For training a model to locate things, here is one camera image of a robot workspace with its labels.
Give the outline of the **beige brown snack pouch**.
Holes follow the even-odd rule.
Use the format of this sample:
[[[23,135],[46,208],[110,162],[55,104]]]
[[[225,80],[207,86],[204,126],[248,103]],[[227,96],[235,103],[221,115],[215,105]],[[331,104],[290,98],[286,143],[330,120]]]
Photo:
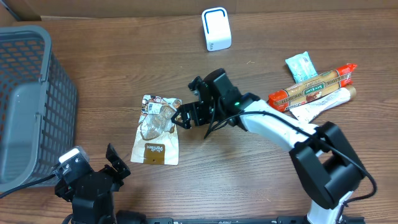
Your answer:
[[[132,147],[131,162],[176,166],[179,162],[177,125],[172,116],[182,105],[178,98],[144,95]]]

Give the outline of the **orange spaghetti package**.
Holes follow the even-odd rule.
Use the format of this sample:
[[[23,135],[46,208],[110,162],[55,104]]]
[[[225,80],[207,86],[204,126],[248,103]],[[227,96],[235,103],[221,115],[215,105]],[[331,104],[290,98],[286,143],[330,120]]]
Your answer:
[[[357,66],[349,63],[281,89],[269,95],[268,104],[277,111],[284,112],[329,95],[353,83],[351,74]]]

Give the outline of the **white tube with gold cap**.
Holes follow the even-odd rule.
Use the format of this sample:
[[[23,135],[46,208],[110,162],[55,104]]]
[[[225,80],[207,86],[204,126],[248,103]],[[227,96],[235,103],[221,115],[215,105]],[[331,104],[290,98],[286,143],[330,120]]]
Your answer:
[[[290,112],[302,122],[310,123],[322,112],[352,100],[356,96],[353,85],[340,88],[327,96],[310,103],[292,108]]]

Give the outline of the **teal snack packet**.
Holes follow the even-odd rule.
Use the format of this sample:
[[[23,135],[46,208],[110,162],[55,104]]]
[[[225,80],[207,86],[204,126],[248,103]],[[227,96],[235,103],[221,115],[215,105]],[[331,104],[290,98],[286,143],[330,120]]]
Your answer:
[[[318,75],[307,51],[285,60],[296,83],[303,82]]]

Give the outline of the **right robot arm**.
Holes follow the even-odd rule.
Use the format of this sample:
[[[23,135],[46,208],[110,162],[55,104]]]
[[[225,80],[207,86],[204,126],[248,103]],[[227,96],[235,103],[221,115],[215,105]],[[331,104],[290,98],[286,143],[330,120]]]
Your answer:
[[[348,218],[344,208],[366,177],[366,169],[341,129],[303,123],[252,93],[241,94],[224,69],[188,85],[198,101],[177,108],[171,121],[185,129],[207,124],[208,133],[228,124],[264,136],[287,151],[312,204],[304,223],[364,223]]]

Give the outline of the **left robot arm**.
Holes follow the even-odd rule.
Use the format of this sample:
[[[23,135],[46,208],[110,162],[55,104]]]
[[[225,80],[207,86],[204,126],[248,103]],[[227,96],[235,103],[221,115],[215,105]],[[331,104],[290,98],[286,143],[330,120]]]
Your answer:
[[[142,213],[115,211],[114,193],[124,185],[123,179],[131,171],[111,144],[107,146],[106,159],[110,164],[95,171],[90,166],[87,153],[80,146],[72,148],[58,159],[54,170],[59,179],[55,195],[72,204],[72,213],[64,219],[64,223],[147,223]]]

